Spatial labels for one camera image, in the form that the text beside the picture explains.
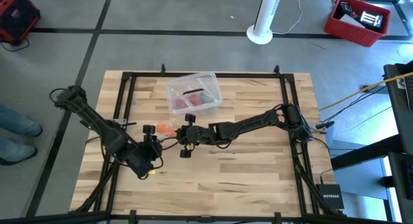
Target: green object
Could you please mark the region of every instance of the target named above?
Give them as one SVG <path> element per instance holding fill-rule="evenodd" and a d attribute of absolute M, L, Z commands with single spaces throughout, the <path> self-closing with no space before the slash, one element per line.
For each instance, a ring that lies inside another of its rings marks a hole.
<path fill-rule="evenodd" d="M 202 104 L 207 104 L 207 103 L 214 102 L 214 99 L 203 92 L 201 94 L 201 101 L 202 101 Z"/>

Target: orange object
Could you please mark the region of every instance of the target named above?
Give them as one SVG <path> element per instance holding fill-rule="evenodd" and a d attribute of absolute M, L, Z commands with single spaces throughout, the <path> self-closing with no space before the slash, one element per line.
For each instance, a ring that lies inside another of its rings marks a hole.
<path fill-rule="evenodd" d="M 176 132 L 173 131 L 167 124 L 165 123 L 158 123 L 156 125 L 156 131 L 160 134 L 164 134 L 169 137 L 176 137 Z"/>

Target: clear plastic container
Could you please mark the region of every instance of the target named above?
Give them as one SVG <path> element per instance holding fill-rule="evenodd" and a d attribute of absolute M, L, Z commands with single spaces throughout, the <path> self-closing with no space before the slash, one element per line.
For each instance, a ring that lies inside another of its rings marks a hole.
<path fill-rule="evenodd" d="M 166 85 L 166 94 L 173 114 L 211 114 L 223 100 L 213 72 L 171 79 Z"/>

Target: white cable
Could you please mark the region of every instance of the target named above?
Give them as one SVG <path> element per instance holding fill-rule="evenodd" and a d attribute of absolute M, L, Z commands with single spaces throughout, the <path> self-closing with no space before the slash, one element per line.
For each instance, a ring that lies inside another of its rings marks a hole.
<path fill-rule="evenodd" d="M 279 32 L 273 32 L 273 34 L 288 34 L 301 20 L 301 16 L 303 15 L 303 10 L 301 9 L 301 2 L 299 0 L 298 1 L 298 8 L 299 8 L 299 17 L 298 20 L 294 23 L 294 25 L 291 26 L 291 28 L 285 32 L 285 33 L 279 33 Z"/>

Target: red case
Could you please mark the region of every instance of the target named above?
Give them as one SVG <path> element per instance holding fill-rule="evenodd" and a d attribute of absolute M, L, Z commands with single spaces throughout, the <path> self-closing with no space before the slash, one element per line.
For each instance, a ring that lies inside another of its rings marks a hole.
<path fill-rule="evenodd" d="M 9 21 L 14 10 L 19 18 Z M 30 0 L 0 0 L 0 41 L 20 44 L 39 19 L 40 11 Z"/>
<path fill-rule="evenodd" d="M 383 28 L 381 29 L 381 32 L 375 32 L 373 30 L 361 28 L 334 18 L 333 16 L 336 13 L 340 1 L 347 2 L 357 15 L 362 13 L 362 11 L 364 10 L 368 10 L 373 13 L 383 15 Z M 336 5 L 334 6 L 333 10 L 328 16 L 327 23 L 324 27 L 324 31 L 326 33 L 332 34 L 343 39 L 347 39 L 349 41 L 352 41 L 363 46 L 372 46 L 380 37 L 387 35 L 389 23 L 390 10 L 380 8 L 359 0 L 337 0 Z"/>

